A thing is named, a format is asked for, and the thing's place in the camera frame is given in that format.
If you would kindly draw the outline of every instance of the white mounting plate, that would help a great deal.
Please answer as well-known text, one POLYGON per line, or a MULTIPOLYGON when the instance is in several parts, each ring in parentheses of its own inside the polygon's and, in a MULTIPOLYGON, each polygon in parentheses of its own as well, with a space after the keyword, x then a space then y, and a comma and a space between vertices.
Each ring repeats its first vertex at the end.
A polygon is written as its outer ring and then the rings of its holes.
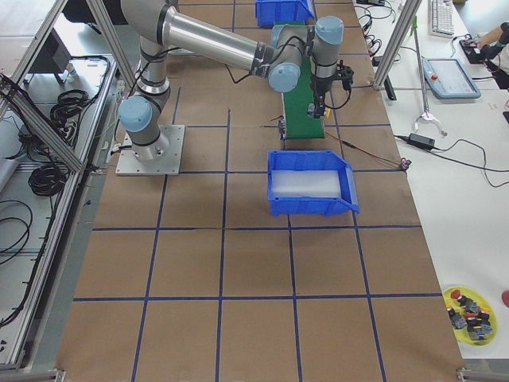
MULTIPOLYGON (((117 164, 117 175, 178 175, 181 169, 182 145, 184 144, 184 125, 160 126, 162 134, 169 140, 165 154, 153 161, 141 162, 132 150, 123 150, 117 164)), ((124 146, 131 145, 126 134, 124 146)))

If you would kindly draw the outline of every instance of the red object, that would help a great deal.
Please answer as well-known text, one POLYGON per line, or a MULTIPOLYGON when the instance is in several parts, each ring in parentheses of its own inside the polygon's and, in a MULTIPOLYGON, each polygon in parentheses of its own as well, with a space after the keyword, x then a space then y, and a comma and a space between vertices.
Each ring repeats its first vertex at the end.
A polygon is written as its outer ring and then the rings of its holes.
POLYGON ((509 308, 509 290, 502 293, 502 302, 509 308))
POLYGON ((453 290, 451 293, 451 298, 458 299, 461 296, 461 291, 459 289, 453 290))

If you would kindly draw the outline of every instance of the green board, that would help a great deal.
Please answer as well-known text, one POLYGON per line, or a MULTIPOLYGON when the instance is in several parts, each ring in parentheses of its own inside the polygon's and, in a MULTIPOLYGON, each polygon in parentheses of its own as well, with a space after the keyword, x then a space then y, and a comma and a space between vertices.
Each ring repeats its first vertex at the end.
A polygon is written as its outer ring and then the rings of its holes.
POLYGON ((324 138, 322 119, 308 115, 308 106, 314 102, 311 81, 311 62, 304 57, 301 65, 301 77, 291 92, 283 95, 286 117, 286 139, 324 138))

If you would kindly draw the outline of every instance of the white bin bottom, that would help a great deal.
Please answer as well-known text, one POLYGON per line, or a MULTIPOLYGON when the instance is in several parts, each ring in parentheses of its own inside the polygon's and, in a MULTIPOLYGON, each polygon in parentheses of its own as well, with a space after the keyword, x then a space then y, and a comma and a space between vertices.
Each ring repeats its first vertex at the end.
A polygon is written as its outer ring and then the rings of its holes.
POLYGON ((341 197, 340 178, 334 170, 273 170, 274 197, 341 197))

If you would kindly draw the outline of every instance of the robotic arm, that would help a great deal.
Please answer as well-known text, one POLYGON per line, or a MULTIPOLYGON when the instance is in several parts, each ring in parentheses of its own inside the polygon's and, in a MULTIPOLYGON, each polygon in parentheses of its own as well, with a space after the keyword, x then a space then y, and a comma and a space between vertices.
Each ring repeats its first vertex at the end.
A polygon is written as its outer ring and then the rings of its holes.
POLYGON ((337 64, 343 22, 334 16, 320 18, 315 25, 276 25, 268 45, 180 14, 177 0, 122 0, 122 11, 141 36, 140 68, 146 69, 139 76, 136 94, 119 109, 139 160, 155 159, 168 146, 157 120, 169 97, 165 47, 170 45, 267 78, 281 93, 297 86, 302 59, 309 57, 314 98, 309 114, 313 118, 324 115, 325 95, 333 81, 341 80, 345 90, 351 90, 353 71, 337 64))

